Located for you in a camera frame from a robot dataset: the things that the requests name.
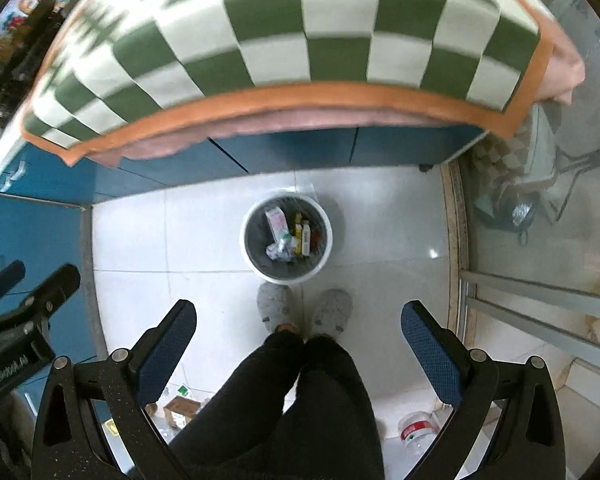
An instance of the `cardboard box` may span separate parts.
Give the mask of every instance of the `cardboard box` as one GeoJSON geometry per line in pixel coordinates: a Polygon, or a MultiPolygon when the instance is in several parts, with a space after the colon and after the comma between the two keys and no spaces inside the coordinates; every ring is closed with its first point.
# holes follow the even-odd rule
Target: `cardboard box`
{"type": "Polygon", "coordinates": [[[181,430],[196,416],[200,406],[195,400],[176,396],[164,407],[164,418],[174,430],[181,430]]]}
{"type": "Polygon", "coordinates": [[[146,411],[147,415],[154,416],[155,412],[158,411],[158,405],[155,402],[152,402],[151,404],[146,405],[144,410],[146,411]]]}

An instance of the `person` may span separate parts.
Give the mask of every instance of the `person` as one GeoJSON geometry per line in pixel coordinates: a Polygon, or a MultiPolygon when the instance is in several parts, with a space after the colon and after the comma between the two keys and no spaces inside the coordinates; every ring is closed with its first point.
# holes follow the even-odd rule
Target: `person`
{"type": "Polygon", "coordinates": [[[204,468],[227,472],[213,478],[383,480],[371,402],[336,342],[352,312],[350,295],[321,295],[307,342],[288,286],[262,284],[257,305],[270,335],[170,443],[185,471],[192,478],[204,468]],[[296,379],[296,400],[283,413],[296,379]]]}

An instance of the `blue cabinet door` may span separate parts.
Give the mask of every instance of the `blue cabinet door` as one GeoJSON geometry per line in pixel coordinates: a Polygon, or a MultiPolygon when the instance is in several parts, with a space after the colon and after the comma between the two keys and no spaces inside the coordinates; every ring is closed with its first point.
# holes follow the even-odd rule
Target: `blue cabinet door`
{"type": "Polygon", "coordinates": [[[150,178],[82,159],[70,168],[58,156],[26,144],[0,177],[0,192],[86,205],[111,198],[163,188],[150,178]],[[25,173],[4,188],[10,175],[24,164],[25,173]]]}
{"type": "Polygon", "coordinates": [[[189,146],[174,155],[146,160],[123,158],[120,168],[135,173],[166,186],[195,184],[218,178],[231,178],[246,174],[226,153],[205,140],[189,146]]]}
{"type": "MultiPolygon", "coordinates": [[[[78,208],[0,196],[0,256],[5,262],[22,260],[24,279],[0,302],[0,314],[15,308],[24,292],[36,288],[58,267],[80,268],[78,208]]],[[[57,355],[80,362],[96,355],[84,295],[79,289],[50,321],[50,344],[57,355]]]]}
{"type": "Polygon", "coordinates": [[[24,279],[10,292],[29,292],[60,265],[80,264],[77,208],[0,196],[0,259],[22,260],[24,279]]]}
{"type": "MultiPolygon", "coordinates": [[[[95,361],[96,358],[92,357],[83,362],[92,362],[95,361]]],[[[40,401],[42,400],[42,395],[45,392],[46,386],[46,377],[48,376],[48,369],[46,373],[41,377],[36,377],[34,380],[27,381],[25,384],[21,384],[16,388],[17,393],[23,398],[26,399],[27,402],[30,400],[33,408],[36,410],[36,413],[40,409],[40,401]]],[[[100,422],[104,422],[105,420],[109,420],[111,418],[111,413],[109,408],[107,407],[106,402],[102,402],[101,400],[96,400],[94,402],[94,408],[96,411],[96,416],[100,422]]]]}
{"type": "Polygon", "coordinates": [[[19,292],[16,294],[6,294],[0,300],[0,316],[6,314],[10,310],[14,310],[21,301],[27,297],[26,292],[19,292]]]}
{"type": "Polygon", "coordinates": [[[351,165],[440,164],[482,133],[483,129],[468,124],[444,128],[359,128],[351,165]]]}
{"type": "Polygon", "coordinates": [[[216,139],[249,173],[348,166],[355,128],[278,132],[216,139]]]}

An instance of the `white trash can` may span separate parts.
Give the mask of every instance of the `white trash can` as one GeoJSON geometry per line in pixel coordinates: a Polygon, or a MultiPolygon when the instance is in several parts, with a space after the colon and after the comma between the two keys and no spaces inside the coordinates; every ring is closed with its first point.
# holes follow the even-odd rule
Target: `white trash can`
{"type": "Polygon", "coordinates": [[[240,229],[240,249],[251,270],[264,280],[279,285],[295,285],[315,276],[327,262],[332,247],[333,231],[327,213],[314,199],[292,191],[282,191],[255,203],[240,229]],[[292,235],[296,212],[302,214],[302,220],[309,221],[312,235],[317,238],[309,256],[300,256],[291,262],[273,261],[267,256],[267,246],[274,239],[265,212],[276,206],[284,212],[292,235]]]}

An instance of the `gray slipper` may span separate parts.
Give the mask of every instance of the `gray slipper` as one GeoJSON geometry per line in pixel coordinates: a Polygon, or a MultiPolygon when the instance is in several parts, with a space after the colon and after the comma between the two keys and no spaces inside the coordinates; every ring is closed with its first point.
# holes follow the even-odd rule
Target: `gray slipper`
{"type": "Polygon", "coordinates": [[[348,292],[332,288],[322,293],[311,323],[311,335],[329,335],[336,338],[347,327],[353,301],[348,292]]]}
{"type": "Polygon", "coordinates": [[[277,326],[289,323],[299,332],[294,318],[291,301],[291,289],[286,285],[265,282],[258,288],[258,312],[269,333],[277,326]]]}

